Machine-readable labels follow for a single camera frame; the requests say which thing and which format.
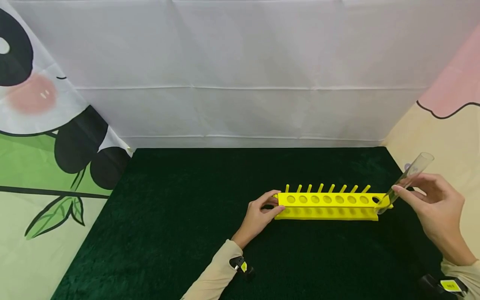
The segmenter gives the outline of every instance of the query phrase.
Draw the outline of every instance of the pink cheek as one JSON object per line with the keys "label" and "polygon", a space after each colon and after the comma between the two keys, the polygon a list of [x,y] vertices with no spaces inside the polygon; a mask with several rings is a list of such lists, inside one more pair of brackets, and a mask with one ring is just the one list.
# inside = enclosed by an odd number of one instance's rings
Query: pink cheek
{"label": "pink cheek", "polygon": [[55,106],[56,100],[55,85],[47,77],[36,73],[7,91],[10,106],[25,115],[44,113]]}

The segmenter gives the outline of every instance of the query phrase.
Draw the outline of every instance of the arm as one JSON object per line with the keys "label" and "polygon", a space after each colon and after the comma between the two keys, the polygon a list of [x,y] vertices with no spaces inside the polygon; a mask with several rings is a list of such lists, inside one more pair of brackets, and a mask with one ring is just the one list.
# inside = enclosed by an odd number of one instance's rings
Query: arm
{"label": "arm", "polygon": [[[255,201],[248,203],[247,214],[239,230],[231,240],[218,250],[205,271],[187,290],[181,300],[217,300],[236,272],[229,261],[243,255],[243,248],[285,209],[278,206],[278,199],[273,195],[280,191],[269,191]],[[273,205],[273,209],[262,209],[264,205]]]}
{"label": "arm", "polygon": [[468,287],[465,299],[480,299],[480,262],[460,232],[465,198],[440,175],[420,174],[412,185],[424,193],[396,185],[392,188],[412,206],[425,234],[443,254],[442,272]]}

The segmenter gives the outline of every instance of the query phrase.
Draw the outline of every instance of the pink fabric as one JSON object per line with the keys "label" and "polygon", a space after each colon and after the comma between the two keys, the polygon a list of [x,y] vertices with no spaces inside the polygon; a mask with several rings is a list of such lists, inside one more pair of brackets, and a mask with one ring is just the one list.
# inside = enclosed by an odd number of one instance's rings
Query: pink fabric
{"label": "pink fabric", "polygon": [[480,106],[480,25],[418,104],[439,119],[467,105]]}
{"label": "pink fabric", "polygon": [[57,89],[47,77],[33,73],[7,92],[10,106],[25,115],[40,114],[55,106]]}

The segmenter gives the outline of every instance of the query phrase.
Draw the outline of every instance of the cartoon backdrop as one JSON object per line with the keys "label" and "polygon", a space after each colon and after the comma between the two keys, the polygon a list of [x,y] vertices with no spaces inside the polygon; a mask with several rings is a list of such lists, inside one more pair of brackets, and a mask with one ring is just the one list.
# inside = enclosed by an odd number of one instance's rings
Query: cartoon backdrop
{"label": "cartoon backdrop", "polygon": [[435,156],[427,171],[442,174],[466,198],[461,229],[480,256],[480,24],[385,145],[403,167],[420,152]]}
{"label": "cartoon backdrop", "polygon": [[11,0],[131,147],[375,146],[478,0]]}
{"label": "cartoon backdrop", "polygon": [[0,1],[0,299],[49,299],[126,149]]}

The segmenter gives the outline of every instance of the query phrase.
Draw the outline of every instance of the yellow label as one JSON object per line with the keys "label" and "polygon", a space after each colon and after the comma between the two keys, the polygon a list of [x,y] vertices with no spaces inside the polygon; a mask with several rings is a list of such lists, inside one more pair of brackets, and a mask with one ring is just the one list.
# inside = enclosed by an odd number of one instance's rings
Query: yellow label
{"label": "yellow label", "polygon": [[440,284],[447,292],[462,292],[455,280],[440,280]]}
{"label": "yellow label", "polygon": [[242,271],[243,271],[244,273],[247,271],[247,263],[246,263],[246,262],[243,262],[243,263],[241,264],[241,269],[242,269]]}

